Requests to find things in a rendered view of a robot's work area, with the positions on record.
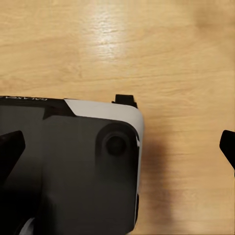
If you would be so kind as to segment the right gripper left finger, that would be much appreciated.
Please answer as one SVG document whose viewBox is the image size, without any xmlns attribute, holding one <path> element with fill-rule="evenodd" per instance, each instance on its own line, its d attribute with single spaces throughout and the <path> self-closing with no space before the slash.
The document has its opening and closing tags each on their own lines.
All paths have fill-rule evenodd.
<svg viewBox="0 0 235 235">
<path fill-rule="evenodd" d="M 0 136 L 0 189 L 25 150 L 21 130 Z"/>
</svg>

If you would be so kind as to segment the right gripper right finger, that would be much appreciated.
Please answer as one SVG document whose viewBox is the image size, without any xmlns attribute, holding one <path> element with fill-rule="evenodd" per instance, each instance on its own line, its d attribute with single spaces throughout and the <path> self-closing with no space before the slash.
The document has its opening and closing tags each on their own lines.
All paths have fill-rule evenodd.
<svg viewBox="0 0 235 235">
<path fill-rule="evenodd" d="M 224 130 L 220 139 L 219 147 L 235 169 L 235 132 Z"/>
</svg>

